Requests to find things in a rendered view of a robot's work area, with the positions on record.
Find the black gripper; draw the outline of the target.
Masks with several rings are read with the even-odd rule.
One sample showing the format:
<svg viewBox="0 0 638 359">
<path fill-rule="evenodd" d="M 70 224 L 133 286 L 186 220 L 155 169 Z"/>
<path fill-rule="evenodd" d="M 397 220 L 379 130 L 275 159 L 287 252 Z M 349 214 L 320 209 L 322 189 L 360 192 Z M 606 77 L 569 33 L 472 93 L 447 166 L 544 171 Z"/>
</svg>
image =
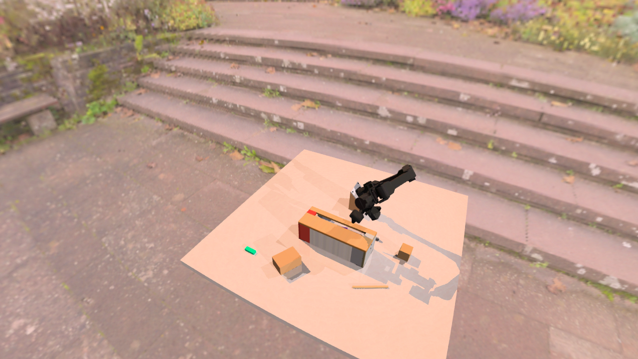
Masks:
<svg viewBox="0 0 638 359">
<path fill-rule="evenodd" d="M 363 209 L 363 210 L 361 210 L 361 209 L 359 211 L 353 210 L 353 212 L 349 215 L 349 217 L 351 218 L 352 223 L 355 223 L 355 222 L 360 223 L 361 220 L 364 218 L 364 213 L 366 213 L 368 210 L 370 210 L 370 208 L 374 204 L 375 203 L 370 204 L 369 206 L 365 207 L 365 209 Z"/>
</svg>

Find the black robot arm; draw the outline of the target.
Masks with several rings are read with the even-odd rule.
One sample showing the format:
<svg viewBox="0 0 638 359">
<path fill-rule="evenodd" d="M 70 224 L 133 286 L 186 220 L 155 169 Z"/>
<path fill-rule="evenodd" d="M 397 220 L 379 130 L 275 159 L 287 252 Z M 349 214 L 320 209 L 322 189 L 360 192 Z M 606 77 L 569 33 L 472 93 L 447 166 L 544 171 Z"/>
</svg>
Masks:
<svg viewBox="0 0 638 359">
<path fill-rule="evenodd" d="M 358 195 L 358 198 L 355 200 L 355 205 L 359 209 L 363 210 L 370 204 L 381 204 L 390 198 L 397 187 L 400 187 L 407 181 L 412 182 L 416 180 L 415 177 L 416 173 L 413 171 L 412 166 L 405 165 L 397 172 L 397 174 L 392 175 L 391 177 L 385 178 L 381 181 L 366 182 L 364 187 L 358 187 L 355 191 Z M 380 201 L 378 200 L 378 197 L 381 199 Z M 365 215 L 368 214 L 373 221 L 378 219 L 381 215 L 381 206 L 374 205 L 365 213 Z"/>
</svg>

